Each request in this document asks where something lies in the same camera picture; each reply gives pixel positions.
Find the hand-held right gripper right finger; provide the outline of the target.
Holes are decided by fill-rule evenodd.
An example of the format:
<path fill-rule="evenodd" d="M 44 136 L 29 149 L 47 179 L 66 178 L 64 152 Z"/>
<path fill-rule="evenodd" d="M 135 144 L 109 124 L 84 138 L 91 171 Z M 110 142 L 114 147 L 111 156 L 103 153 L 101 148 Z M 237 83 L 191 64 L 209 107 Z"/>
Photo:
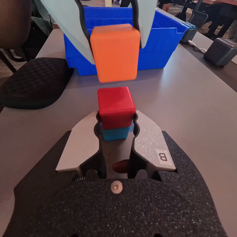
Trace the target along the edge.
<path fill-rule="evenodd" d="M 146 170 L 148 178 L 154 178 L 158 171 L 175 172 L 176 166 L 161 128 L 139 110 L 135 112 L 133 123 L 130 178 L 135 178 L 139 170 Z"/>

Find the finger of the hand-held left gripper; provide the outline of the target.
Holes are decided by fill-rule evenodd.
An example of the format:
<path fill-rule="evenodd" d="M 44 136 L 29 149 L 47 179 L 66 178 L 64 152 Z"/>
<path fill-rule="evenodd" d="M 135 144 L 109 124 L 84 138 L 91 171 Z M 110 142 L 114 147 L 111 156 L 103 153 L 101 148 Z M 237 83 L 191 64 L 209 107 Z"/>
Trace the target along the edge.
<path fill-rule="evenodd" d="M 41 0 L 41 3 L 74 47 L 95 65 L 82 3 L 79 0 Z"/>
<path fill-rule="evenodd" d="M 140 49 L 143 49 L 148 41 L 152 28 L 156 0 L 131 0 L 133 27 L 140 32 Z"/>

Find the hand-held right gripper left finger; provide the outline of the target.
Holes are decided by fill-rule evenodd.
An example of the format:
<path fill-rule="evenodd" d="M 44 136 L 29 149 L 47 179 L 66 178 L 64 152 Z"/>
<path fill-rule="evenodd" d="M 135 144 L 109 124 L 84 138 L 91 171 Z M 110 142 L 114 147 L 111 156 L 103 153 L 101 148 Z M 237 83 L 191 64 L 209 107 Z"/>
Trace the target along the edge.
<path fill-rule="evenodd" d="M 88 170 L 101 173 L 102 145 L 99 137 L 100 117 L 99 111 L 95 110 L 71 130 L 56 171 L 76 171 L 79 177 L 85 177 Z"/>

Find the blue plastic bin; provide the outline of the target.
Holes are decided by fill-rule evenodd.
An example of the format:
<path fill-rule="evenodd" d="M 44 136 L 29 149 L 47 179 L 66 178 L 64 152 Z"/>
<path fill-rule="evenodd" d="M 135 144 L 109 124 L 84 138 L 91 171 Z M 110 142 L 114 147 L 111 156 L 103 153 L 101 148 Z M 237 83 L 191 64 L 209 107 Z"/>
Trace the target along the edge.
<path fill-rule="evenodd" d="M 132 8 L 87 6 L 84 13 L 89 34 L 95 26 L 133 25 Z M 156 10 L 146 46 L 139 50 L 138 70 L 164 68 L 187 29 L 186 25 Z M 65 34 L 64 45 L 70 68 L 77 68 L 81 76 L 97 74 L 96 66 L 83 57 Z"/>

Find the teal foam cube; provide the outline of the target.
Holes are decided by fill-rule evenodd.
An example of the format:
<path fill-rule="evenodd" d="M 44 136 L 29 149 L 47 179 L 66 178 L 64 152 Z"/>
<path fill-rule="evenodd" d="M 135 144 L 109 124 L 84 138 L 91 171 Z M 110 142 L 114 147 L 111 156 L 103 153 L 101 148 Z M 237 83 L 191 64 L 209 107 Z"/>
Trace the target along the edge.
<path fill-rule="evenodd" d="M 133 129 L 134 129 L 134 123 L 132 123 L 130 127 L 123 127 L 109 130 L 104 130 L 102 128 L 102 124 L 100 124 L 100 131 L 102 132 L 105 141 L 126 139 L 128 137 L 129 132 L 133 132 Z"/>

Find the orange foam cube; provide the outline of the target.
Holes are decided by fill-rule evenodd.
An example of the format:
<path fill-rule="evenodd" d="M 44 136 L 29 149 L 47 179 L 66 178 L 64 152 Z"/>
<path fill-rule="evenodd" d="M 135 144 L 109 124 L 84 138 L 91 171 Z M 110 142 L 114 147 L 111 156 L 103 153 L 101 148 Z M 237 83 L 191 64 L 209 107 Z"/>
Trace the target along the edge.
<path fill-rule="evenodd" d="M 131 24 L 96 26 L 90 42 L 99 82 L 136 79 L 140 32 Z"/>

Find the red foam cube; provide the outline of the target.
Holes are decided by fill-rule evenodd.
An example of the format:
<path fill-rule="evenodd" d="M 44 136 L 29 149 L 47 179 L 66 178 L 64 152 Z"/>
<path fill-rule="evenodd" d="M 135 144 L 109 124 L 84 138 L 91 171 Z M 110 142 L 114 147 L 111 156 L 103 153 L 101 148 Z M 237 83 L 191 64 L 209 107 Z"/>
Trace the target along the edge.
<path fill-rule="evenodd" d="M 99 115 L 104 130 L 130 127 L 136 107 L 129 87 L 100 88 Z"/>

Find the person's left forearm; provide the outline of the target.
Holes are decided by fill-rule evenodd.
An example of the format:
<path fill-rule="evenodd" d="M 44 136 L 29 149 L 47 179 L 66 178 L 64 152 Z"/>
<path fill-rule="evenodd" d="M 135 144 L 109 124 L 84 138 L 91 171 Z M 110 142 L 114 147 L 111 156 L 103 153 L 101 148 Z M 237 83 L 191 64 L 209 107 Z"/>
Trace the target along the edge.
<path fill-rule="evenodd" d="M 0 48 L 17 49 L 29 35 L 31 0 L 0 1 Z"/>

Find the black power unit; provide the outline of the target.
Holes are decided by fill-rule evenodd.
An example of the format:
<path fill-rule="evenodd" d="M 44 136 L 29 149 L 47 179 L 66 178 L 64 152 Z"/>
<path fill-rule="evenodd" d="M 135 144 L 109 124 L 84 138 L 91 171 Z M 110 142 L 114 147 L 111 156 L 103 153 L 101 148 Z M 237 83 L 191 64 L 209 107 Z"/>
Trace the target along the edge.
<path fill-rule="evenodd" d="M 226 66 L 237 55 L 237 43 L 216 38 L 204 54 L 204 59 L 217 67 Z"/>
<path fill-rule="evenodd" d="M 198 28 L 196 25 L 191 24 L 190 22 L 184 22 L 185 26 L 188 27 L 187 31 L 184 33 L 182 39 L 180 40 L 180 43 L 188 43 L 189 40 L 193 40 Z"/>

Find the black office chair frame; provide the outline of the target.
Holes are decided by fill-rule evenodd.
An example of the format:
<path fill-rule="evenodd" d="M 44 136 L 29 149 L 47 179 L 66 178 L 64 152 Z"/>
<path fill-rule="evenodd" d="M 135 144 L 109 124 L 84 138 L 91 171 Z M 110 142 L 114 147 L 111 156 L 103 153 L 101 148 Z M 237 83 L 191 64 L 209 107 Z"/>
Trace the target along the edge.
<path fill-rule="evenodd" d="M 13 59 L 16 59 L 10 49 L 0 49 L 0 60 L 5 64 L 5 66 L 12 72 L 16 72 L 17 62 Z"/>

